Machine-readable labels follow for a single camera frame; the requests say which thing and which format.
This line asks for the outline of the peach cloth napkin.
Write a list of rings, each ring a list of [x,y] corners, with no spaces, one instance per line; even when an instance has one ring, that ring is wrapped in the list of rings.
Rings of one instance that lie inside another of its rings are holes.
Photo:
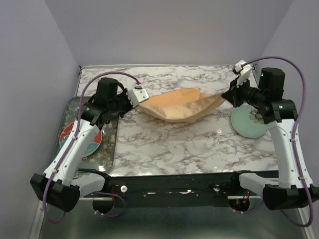
[[[222,94],[203,93],[200,88],[183,88],[152,96],[139,111],[167,122],[194,122],[224,103]]]

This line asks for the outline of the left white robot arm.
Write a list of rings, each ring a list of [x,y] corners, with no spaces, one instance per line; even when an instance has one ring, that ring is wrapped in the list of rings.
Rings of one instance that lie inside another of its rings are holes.
[[[69,212],[81,197],[90,193],[104,197],[110,193],[109,176],[105,173],[89,169],[87,175],[74,179],[78,164],[104,125],[148,99],[141,85],[128,90],[118,80],[99,80],[96,93],[87,102],[79,102],[78,118],[55,159],[42,174],[34,174],[30,180],[44,207],[51,205]]]

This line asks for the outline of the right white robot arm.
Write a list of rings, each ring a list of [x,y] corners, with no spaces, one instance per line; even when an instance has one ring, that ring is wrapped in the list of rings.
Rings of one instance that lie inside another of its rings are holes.
[[[319,199],[319,189],[304,162],[296,105],[283,99],[285,73],[278,68],[263,68],[258,87],[254,88],[248,80],[251,70],[250,65],[235,66],[236,78],[222,97],[235,108],[247,103],[261,115],[274,144],[278,181],[243,171],[230,181],[229,189],[235,195],[246,190],[255,193],[270,210],[304,208]]]

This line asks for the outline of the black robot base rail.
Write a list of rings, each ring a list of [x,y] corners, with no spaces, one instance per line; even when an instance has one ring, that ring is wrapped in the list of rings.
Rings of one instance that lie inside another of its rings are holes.
[[[230,200],[257,196],[240,187],[239,172],[123,177],[87,172],[106,178],[101,192],[119,196],[116,208],[228,207]]]

